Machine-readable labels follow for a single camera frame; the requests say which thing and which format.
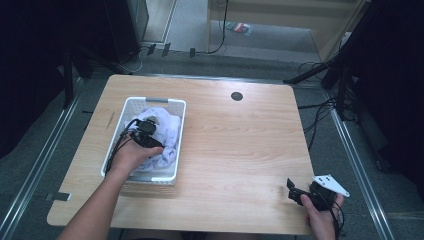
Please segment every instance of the small object on floor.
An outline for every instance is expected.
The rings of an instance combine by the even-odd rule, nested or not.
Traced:
[[[190,58],[193,58],[194,56],[196,56],[196,49],[190,48]]]
[[[156,48],[156,44],[153,44],[149,47],[149,51],[147,52],[147,55],[151,55],[153,54],[153,52],[155,51]]]
[[[238,32],[238,33],[244,33],[244,35],[250,35],[253,31],[253,27],[246,23],[239,23],[239,22],[227,22],[225,24],[225,27],[228,30]]]
[[[165,44],[165,48],[163,49],[163,52],[162,52],[162,57],[168,56],[168,52],[169,52],[170,47],[171,47],[171,43]]]

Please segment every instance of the white plastic basket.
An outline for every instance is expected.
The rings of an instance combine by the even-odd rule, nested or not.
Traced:
[[[142,184],[160,184],[160,185],[174,185],[177,177],[178,160],[180,155],[181,138],[183,133],[186,102],[177,99],[164,99],[164,98],[146,98],[146,97],[129,97],[125,101],[124,109],[122,110],[118,124],[113,134],[109,149],[106,153],[105,160],[101,169],[101,175],[104,177],[106,172],[107,161],[112,154],[115,143],[119,139],[119,135],[125,129],[125,121],[131,121],[136,118],[143,109],[160,105],[164,107],[169,114],[181,117],[181,127],[178,133],[177,142],[177,156],[176,160],[168,167],[163,169],[154,169],[150,172],[137,172],[133,171],[128,178],[127,182],[142,183]]]

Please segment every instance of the cable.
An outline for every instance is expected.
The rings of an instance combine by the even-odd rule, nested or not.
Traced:
[[[318,122],[319,121],[321,121],[322,119],[324,119],[325,117],[327,117],[328,115],[329,115],[329,113],[331,112],[331,110],[334,108],[334,104],[335,104],[335,102],[334,102],[334,100],[336,99],[336,97],[334,97],[334,98],[329,98],[329,99],[327,99],[325,102],[323,102],[323,103],[321,103],[321,104],[316,104],[316,105],[307,105],[307,106],[300,106],[300,107],[298,107],[298,109],[300,110],[300,109],[307,109],[307,108],[314,108],[314,107],[319,107],[318,108],[318,110],[317,110],[317,112],[316,112],[316,114],[315,114],[315,120],[314,120],[314,122],[311,124],[311,125],[309,125],[308,127],[306,127],[306,128],[304,128],[303,129],[303,132],[304,133],[307,133],[307,132],[309,132],[311,129],[313,129],[313,132],[312,132],[312,136],[311,136],[311,140],[310,140],[310,142],[309,142],[309,144],[308,144],[308,150],[310,151],[311,150],[311,148],[312,148],[312,144],[313,144],[313,142],[314,142],[314,139],[315,139],[315,135],[316,135],[316,132],[317,132],[317,125],[318,125]],[[329,107],[331,107],[331,108],[327,108],[327,109],[324,109],[324,111],[321,111],[321,109],[323,108],[323,107],[326,107],[326,106],[329,106]],[[327,111],[327,113],[323,116],[323,117],[321,117],[320,118],[320,115],[322,114],[322,113],[324,113],[325,111]]]
[[[143,48],[141,48],[140,49],[140,52],[138,53],[138,60],[140,61],[140,67],[139,68],[137,68],[137,70],[129,70],[129,69],[127,69],[126,67],[124,67],[124,66],[122,66],[121,64],[119,64],[119,66],[122,68],[122,69],[124,69],[125,71],[127,71],[127,72],[129,72],[129,73],[135,73],[135,72],[138,72],[142,67],[143,67],[143,62],[141,61],[141,53],[143,53],[144,51],[146,51],[147,50],[147,48],[145,48],[145,49],[143,49]]]
[[[339,55],[339,53],[340,53],[340,51],[341,51],[341,46],[342,46],[342,41],[343,41],[343,37],[340,39],[340,41],[339,41],[339,49],[338,49],[338,51],[329,59],[329,60],[327,60],[327,61],[325,61],[325,62],[322,62],[322,63],[317,63],[317,62],[305,62],[305,63],[302,63],[299,67],[298,67],[298,69],[297,69],[297,72],[298,72],[298,74],[299,74],[299,76],[300,75],[302,75],[302,74],[300,74],[300,68],[303,66],[303,65],[305,65],[305,64],[308,64],[308,63],[312,63],[313,65],[312,65],[312,67],[311,67],[311,69],[309,70],[309,71],[312,71],[312,69],[314,69],[314,66],[315,65],[323,65],[323,64],[325,64],[326,65],[326,67],[327,67],[327,69],[329,69],[329,70],[333,70],[333,71],[340,71],[340,69],[336,69],[336,68],[332,68],[332,67],[330,67],[329,65],[328,65],[328,63],[329,62],[332,62],[335,58],[336,58],[336,56],[337,55]],[[320,72],[317,72],[316,74],[314,74],[314,75],[311,75],[311,76],[309,76],[309,77],[312,77],[312,76],[315,76],[315,77],[317,77],[317,78],[319,78],[319,79],[321,79],[321,80],[323,80],[323,78],[321,78],[321,77],[318,77],[317,76],[317,74],[318,73],[320,73]],[[291,80],[283,80],[283,82],[286,82],[286,83],[289,83],[289,84],[297,84],[297,83],[299,83],[299,82],[301,82],[301,81],[297,81],[297,82],[292,82],[292,83],[290,83],[290,81]]]
[[[153,46],[153,45],[155,45],[155,44],[152,44],[152,45],[146,45],[146,47],[145,47],[145,49],[144,49],[144,51],[145,50],[148,50],[151,46]],[[155,52],[156,51],[164,51],[164,49],[160,49],[160,48],[155,48],[155,50],[154,50]],[[168,50],[168,52],[169,53],[178,53],[178,54],[188,54],[189,52],[186,52],[186,51],[178,51],[178,50]]]
[[[304,63],[300,64],[300,65],[299,65],[299,67],[297,68],[297,74],[298,74],[299,76],[300,76],[300,75],[302,75],[302,73],[300,73],[300,69],[301,69],[304,65],[306,65],[306,64],[312,64],[311,68],[309,69],[309,70],[312,70],[312,69],[315,67],[315,65],[320,65],[320,64],[323,64],[323,63],[318,63],[318,62],[304,62]],[[318,77],[318,75],[317,75],[317,74],[315,74],[314,76],[315,76],[316,78],[318,78],[318,79],[322,80],[322,77]]]
[[[109,172],[110,167],[112,166],[112,161],[113,158],[115,157],[116,153],[119,151],[119,149],[122,148],[122,146],[124,146],[127,142],[129,142],[130,140],[132,140],[132,138],[130,138],[129,140],[125,141],[122,145],[121,145],[121,141],[124,138],[125,135],[127,135],[128,133],[128,129],[132,126],[132,124],[134,122],[138,121],[138,119],[133,119],[131,120],[130,123],[128,123],[128,125],[125,127],[124,131],[121,132],[118,141],[115,144],[115,147],[113,148],[112,153],[110,154],[109,159],[107,160],[107,164],[106,164],[106,169],[105,169],[105,175]]]
[[[219,45],[219,47],[217,49],[215,49],[214,51],[212,51],[212,52],[196,52],[196,54],[199,54],[199,53],[201,53],[201,54],[214,54],[214,53],[218,52],[219,49],[221,49],[222,45],[224,45],[224,41],[225,41],[225,25],[226,25],[226,21],[227,21],[228,3],[229,3],[229,0],[226,0],[225,1],[225,5],[218,5],[217,4],[218,7],[224,7],[225,6],[224,23],[222,25],[222,41],[221,41],[221,45]]]
[[[332,202],[332,204],[336,204],[336,206],[338,207],[338,209],[335,208],[335,207],[333,207],[333,206],[330,206],[327,203],[327,201],[325,200],[324,196],[322,196],[322,194],[313,185],[311,185],[310,188],[312,188],[312,190],[314,190],[314,193],[318,194],[318,196],[321,198],[321,200],[327,206],[328,211],[330,212],[331,217],[333,218],[333,225],[334,225],[334,231],[335,231],[336,239],[339,239],[340,232],[341,232],[341,230],[342,230],[342,228],[344,226],[344,223],[345,223],[344,213],[343,213],[342,208],[340,207],[340,205],[335,200]],[[341,214],[342,214],[343,221],[342,221],[341,226],[339,226],[339,221],[337,220],[337,217],[336,217],[336,215],[333,212],[333,208],[339,210],[341,212]]]
[[[228,5],[228,3],[224,4],[224,5],[218,5],[218,3],[216,4],[218,7],[226,7]],[[218,14],[219,14],[219,18],[221,19],[221,9],[218,9]],[[225,28],[225,24],[221,26],[221,20],[218,20],[218,26],[219,26],[219,31],[221,32],[221,34],[224,36],[224,28]],[[221,55],[224,55],[224,53],[227,51],[227,45],[225,44],[225,42],[223,42],[224,44],[224,51],[221,53]]]

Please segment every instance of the handheld controller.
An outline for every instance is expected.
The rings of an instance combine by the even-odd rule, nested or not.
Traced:
[[[154,119],[148,118],[145,121],[136,119],[137,128],[130,133],[131,138],[144,148],[162,147],[162,143],[154,139],[152,135],[156,132]]]
[[[302,201],[300,200],[300,195],[305,194],[311,199],[312,203],[318,211],[330,210],[336,198],[335,192],[323,188],[317,182],[312,182],[312,184],[309,186],[310,192],[306,192],[295,188],[294,183],[290,180],[290,178],[287,178],[287,187],[290,190],[290,199],[295,201],[300,206],[303,206]]]

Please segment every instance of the metal bar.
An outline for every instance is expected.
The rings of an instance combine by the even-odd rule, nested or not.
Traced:
[[[235,78],[235,77],[216,77],[216,76],[193,76],[193,75],[172,75],[172,74],[142,74],[137,76],[144,77],[162,77],[162,78],[185,78],[192,80],[213,80],[213,81],[229,81],[229,82],[245,82],[245,83],[263,83],[275,85],[288,85],[279,79],[255,79],[255,78]],[[321,85],[291,85],[292,88],[298,89],[322,89]]]
[[[28,206],[29,201],[31,200],[33,193],[35,192],[35,189],[38,186],[38,183],[46,171],[50,158],[56,149],[57,143],[59,142],[75,110],[83,86],[84,81],[79,78],[77,81],[77,94],[75,98],[70,103],[68,109],[62,110],[58,121],[56,122],[52,132],[50,133],[50,136],[48,137],[40,154],[38,155],[37,160],[29,172],[24,184],[22,185],[21,189],[8,209],[7,215],[0,226],[0,236],[2,236],[2,239],[11,239],[16,226],[18,225],[26,207]]]
[[[333,117],[337,131],[339,132],[342,143],[346,149],[346,153],[352,165],[353,172],[355,173],[359,187],[361,188],[362,194],[380,239],[395,239],[386,214],[380,204],[380,200],[374,191],[368,175],[365,172],[361,157],[355,148],[355,144],[350,137],[346,124],[340,120],[335,110],[331,111],[331,115]]]

